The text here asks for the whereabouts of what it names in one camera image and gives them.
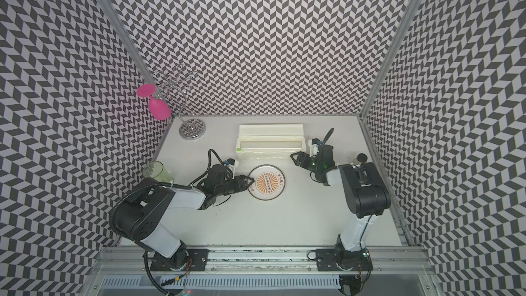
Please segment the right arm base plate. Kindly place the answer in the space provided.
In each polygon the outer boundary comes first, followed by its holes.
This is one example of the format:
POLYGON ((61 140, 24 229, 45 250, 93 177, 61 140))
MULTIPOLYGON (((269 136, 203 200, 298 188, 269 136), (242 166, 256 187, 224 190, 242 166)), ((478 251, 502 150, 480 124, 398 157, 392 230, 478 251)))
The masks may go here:
POLYGON ((320 248, 315 250, 318 271, 372 271, 373 264, 365 249, 357 252, 320 248))

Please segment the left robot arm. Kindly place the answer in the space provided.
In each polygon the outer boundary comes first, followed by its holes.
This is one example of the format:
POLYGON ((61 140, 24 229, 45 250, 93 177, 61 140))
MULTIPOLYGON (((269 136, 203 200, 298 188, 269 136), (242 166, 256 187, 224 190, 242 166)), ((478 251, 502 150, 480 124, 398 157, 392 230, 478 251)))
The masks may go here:
POLYGON ((172 270, 188 266, 186 244, 163 226, 161 220, 170 209, 206 210, 219 196, 241 193, 255 184, 246 175, 234 175, 228 164, 215 164, 190 185, 159 182, 145 178, 117 201, 109 214, 113 232, 133 241, 146 253, 154 253, 172 270))

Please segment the white plate with orange pattern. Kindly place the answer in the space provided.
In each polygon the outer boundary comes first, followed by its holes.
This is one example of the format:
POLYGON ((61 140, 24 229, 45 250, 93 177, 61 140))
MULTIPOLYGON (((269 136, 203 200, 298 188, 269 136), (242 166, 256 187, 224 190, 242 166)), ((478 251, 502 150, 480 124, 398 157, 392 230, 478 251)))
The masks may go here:
POLYGON ((248 189, 249 193, 262 201, 270 201, 279 197, 286 186, 283 172, 269 164, 254 168, 249 177, 254 179, 254 183, 248 189))

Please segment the white vent grille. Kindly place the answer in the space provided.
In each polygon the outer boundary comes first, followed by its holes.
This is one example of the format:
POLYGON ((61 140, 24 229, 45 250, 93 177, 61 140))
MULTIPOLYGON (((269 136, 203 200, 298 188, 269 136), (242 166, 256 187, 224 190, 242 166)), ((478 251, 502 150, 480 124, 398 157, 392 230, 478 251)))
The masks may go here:
MULTIPOLYGON (((108 275, 104 289, 146 289, 152 284, 143 275, 108 275)), ((165 289, 198 290, 284 290, 339 289, 339 277, 332 275, 192 275, 165 286, 165 289)))

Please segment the left aluminium corner post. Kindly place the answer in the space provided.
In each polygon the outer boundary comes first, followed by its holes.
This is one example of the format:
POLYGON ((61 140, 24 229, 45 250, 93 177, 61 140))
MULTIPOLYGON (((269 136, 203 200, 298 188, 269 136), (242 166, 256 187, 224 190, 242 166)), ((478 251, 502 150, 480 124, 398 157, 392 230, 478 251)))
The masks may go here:
POLYGON ((135 64, 138 72, 141 74, 142 78, 148 84, 155 84, 155 79, 147 68, 145 62, 141 58, 141 55, 137 48, 134 45, 130 35, 128 34, 120 16, 117 14, 114 6, 110 0, 96 0, 100 5, 101 9, 104 11, 104 15, 109 20, 111 26, 116 32, 116 35, 119 37, 124 48, 127 50, 131 60, 135 64))

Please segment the cream plastic wrap dispenser box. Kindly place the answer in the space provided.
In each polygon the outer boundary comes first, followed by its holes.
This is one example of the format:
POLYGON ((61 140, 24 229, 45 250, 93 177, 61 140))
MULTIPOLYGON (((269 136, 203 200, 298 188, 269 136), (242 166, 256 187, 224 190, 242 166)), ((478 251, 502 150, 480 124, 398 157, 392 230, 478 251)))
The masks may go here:
POLYGON ((240 160, 288 158, 305 152, 304 125, 244 124, 239 126, 236 154, 240 160))

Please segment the pink plastic wine glass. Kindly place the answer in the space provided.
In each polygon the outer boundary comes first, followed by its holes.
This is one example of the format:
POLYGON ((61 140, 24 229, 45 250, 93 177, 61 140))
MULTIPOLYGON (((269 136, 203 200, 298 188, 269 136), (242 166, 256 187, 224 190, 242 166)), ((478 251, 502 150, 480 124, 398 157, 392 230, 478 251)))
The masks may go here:
POLYGON ((154 119, 163 121, 171 117, 171 109, 165 101, 153 97, 155 92, 156 87, 153 84, 144 84, 138 88, 136 93, 141 98, 148 98, 149 112, 154 119))

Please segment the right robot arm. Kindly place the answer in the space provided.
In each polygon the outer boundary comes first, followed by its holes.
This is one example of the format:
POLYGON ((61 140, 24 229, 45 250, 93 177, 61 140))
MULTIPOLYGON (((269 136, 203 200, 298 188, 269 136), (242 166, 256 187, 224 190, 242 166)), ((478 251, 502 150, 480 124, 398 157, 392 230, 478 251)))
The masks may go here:
POLYGON ((367 250, 367 237, 375 220, 391 206, 387 187, 374 163, 337 165, 333 147, 316 145, 314 155, 295 152, 294 164, 314 175, 314 181, 324 186, 340 187, 349 211, 356 222, 339 234, 328 261, 337 269, 351 271, 372 267, 367 250))

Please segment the green transparent cup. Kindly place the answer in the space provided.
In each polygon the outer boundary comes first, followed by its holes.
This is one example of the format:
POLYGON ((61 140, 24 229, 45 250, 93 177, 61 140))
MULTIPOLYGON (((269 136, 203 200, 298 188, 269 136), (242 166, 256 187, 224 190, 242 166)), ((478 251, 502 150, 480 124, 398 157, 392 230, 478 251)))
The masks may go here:
POLYGON ((171 183, 173 181, 170 173, 160 161, 153 161, 147 164, 142 169, 142 176, 144 178, 152 178, 158 182, 171 183))

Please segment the glass jar with black lid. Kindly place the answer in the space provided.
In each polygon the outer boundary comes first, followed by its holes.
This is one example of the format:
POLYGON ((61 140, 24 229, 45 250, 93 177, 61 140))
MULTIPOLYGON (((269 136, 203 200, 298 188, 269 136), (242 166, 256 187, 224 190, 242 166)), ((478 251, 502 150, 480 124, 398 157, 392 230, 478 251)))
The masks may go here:
POLYGON ((359 153, 356 157, 356 164, 363 164, 368 162, 368 156, 365 153, 359 153))

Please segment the aluminium front rail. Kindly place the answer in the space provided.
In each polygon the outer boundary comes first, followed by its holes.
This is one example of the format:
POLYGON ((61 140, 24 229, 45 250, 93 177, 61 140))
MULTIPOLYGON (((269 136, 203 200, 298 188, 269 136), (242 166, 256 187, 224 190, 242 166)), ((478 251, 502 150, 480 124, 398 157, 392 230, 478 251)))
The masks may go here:
POLYGON ((433 274, 420 247, 370 246, 372 271, 318 271, 315 250, 330 247, 189 247, 209 249, 205 271, 199 274, 433 274))

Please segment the aluminium corner post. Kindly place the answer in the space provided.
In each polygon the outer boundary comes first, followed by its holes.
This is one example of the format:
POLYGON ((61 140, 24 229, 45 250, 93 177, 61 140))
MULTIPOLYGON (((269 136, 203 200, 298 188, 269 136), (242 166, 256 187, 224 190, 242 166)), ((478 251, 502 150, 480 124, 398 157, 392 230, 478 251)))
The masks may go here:
POLYGON ((134 45, 130 35, 128 34, 120 16, 117 14, 114 6, 110 0, 96 0, 100 5, 101 9, 104 11, 104 15, 109 20, 111 26, 116 32, 116 35, 119 37, 124 48, 127 50, 131 60, 135 64, 138 72, 141 74, 142 78, 148 84, 155 84, 155 79, 147 68, 145 62, 141 58, 141 55, 137 48, 134 45))
POLYGON ((401 45, 404 42, 404 38, 413 22, 414 16, 417 13, 422 0, 409 0, 408 7, 406 8, 404 15, 402 16, 399 27, 394 34, 393 41, 391 42, 386 57, 381 64, 380 70, 377 77, 374 79, 374 83, 371 87, 371 91, 364 103, 364 106, 359 114, 359 118, 364 120, 368 112, 372 108, 374 101, 376 100, 385 80, 392 67, 392 64, 398 54, 401 45))

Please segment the right aluminium corner post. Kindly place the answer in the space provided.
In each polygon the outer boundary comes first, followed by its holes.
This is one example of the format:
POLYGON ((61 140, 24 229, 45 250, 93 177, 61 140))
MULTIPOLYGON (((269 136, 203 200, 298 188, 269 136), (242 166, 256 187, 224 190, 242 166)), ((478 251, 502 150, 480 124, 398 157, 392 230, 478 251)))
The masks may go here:
POLYGON ((392 67, 392 64, 398 54, 401 45, 404 42, 404 38, 413 22, 414 16, 417 13, 422 0, 409 0, 408 7, 406 8, 404 15, 402 16, 399 27, 394 34, 393 41, 391 42, 386 57, 381 64, 380 70, 377 77, 374 79, 374 83, 371 87, 371 91, 364 103, 364 106, 359 114, 359 118, 364 120, 368 112, 372 108, 374 101, 376 100, 385 80, 392 67))

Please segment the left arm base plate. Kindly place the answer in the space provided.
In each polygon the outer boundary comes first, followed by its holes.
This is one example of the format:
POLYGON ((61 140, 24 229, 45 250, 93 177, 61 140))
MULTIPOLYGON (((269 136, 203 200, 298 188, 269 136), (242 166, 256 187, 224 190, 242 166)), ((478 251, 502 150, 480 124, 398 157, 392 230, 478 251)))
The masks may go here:
POLYGON ((149 259, 149 269, 153 272, 175 272, 183 273, 186 270, 190 272, 205 271, 208 262, 209 249, 182 249, 170 258, 165 258, 159 253, 155 253, 152 259, 149 259))

